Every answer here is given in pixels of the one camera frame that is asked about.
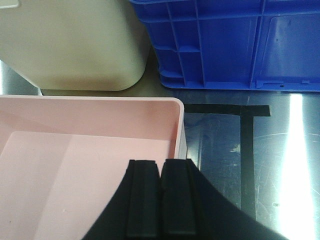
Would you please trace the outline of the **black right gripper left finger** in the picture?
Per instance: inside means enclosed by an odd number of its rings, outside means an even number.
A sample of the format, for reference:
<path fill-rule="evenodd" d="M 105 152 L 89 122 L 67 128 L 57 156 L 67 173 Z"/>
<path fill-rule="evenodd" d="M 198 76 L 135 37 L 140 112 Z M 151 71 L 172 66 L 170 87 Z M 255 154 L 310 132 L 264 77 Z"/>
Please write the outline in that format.
<path fill-rule="evenodd" d="M 153 160 L 130 160 L 117 190 L 85 240 L 158 240 L 160 175 Z"/>

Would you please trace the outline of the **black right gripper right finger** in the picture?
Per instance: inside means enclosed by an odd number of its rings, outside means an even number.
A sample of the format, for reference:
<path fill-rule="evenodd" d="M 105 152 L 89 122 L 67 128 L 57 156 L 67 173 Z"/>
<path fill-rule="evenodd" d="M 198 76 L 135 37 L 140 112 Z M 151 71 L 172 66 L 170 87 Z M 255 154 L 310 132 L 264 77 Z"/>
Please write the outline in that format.
<path fill-rule="evenodd" d="M 161 171 L 164 240 L 284 240 L 226 199 L 191 159 L 166 159 Z"/>

